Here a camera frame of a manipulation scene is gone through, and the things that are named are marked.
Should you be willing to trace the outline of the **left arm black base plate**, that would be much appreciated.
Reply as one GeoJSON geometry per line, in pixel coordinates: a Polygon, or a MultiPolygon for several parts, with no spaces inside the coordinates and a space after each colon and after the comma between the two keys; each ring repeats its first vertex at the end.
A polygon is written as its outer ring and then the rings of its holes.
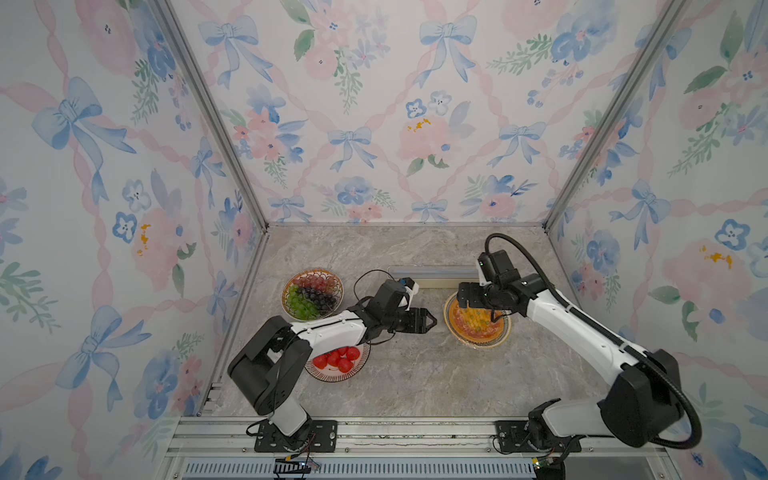
{"type": "Polygon", "coordinates": [[[256,453],[333,453],[338,439],[336,420],[307,420],[294,434],[287,435],[269,420],[249,425],[246,435],[254,438],[256,453]]]}

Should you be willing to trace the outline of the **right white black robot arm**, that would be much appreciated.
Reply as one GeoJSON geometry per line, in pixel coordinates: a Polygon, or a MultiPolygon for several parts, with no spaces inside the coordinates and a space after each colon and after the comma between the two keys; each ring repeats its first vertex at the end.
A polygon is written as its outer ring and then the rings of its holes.
{"type": "Polygon", "coordinates": [[[520,242],[490,234],[476,260],[478,281],[463,282],[457,300],[462,308],[492,314],[519,314],[567,343],[608,384],[604,398],[550,400],[533,409],[525,441],[539,451],[561,441],[613,437],[639,448],[654,444],[690,450],[703,438],[703,426],[681,386],[677,360],[663,349],[649,351],[625,340],[567,300],[520,242]],[[533,267],[523,276],[500,239],[517,249],[533,267]]]}

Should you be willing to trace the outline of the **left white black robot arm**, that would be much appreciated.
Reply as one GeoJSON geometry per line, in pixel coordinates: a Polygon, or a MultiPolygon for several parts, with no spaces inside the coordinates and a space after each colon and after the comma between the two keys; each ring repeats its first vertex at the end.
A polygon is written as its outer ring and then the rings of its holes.
{"type": "Polygon", "coordinates": [[[342,347],[369,344],[382,333],[426,334],[437,318],[412,305],[418,284],[387,279],[374,296],[328,318],[266,320],[230,362],[227,373],[255,413],[257,452],[300,452],[316,439],[317,422],[292,395],[308,361],[342,347]]]}

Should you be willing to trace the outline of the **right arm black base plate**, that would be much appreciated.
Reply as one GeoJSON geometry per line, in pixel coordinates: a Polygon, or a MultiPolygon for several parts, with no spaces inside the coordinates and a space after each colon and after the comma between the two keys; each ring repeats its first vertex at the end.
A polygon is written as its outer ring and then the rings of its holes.
{"type": "Polygon", "coordinates": [[[568,445],[580,452],[579,440],[573,436],[555,437],[545,426],[528,420],[497,420],[494,422],[494,448],[501,454],[564,452],[568,445]]]}

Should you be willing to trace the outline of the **plate of red strawberries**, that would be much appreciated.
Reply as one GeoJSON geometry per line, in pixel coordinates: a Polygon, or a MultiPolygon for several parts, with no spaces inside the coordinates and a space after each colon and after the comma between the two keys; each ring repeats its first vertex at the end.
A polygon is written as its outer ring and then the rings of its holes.
{"type": "Polygon", "coordinates": [[[339,383],[358,374],[366,365],[371,347],[368,344],[341,347],[310,359],[305,371],[325,383],[339,383]]]}

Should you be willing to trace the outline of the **cream plastic wrap dispenser box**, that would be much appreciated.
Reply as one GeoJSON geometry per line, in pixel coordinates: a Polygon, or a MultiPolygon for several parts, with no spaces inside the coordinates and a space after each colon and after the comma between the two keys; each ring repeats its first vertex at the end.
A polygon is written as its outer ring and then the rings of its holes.
{"type": "Polygon", "coordinates": [[[476,283],[479,278],[472,266],[392,266],[388,272],[397,279],[409,277],[423,289],[457,290],[461,283],[476,283]]]}

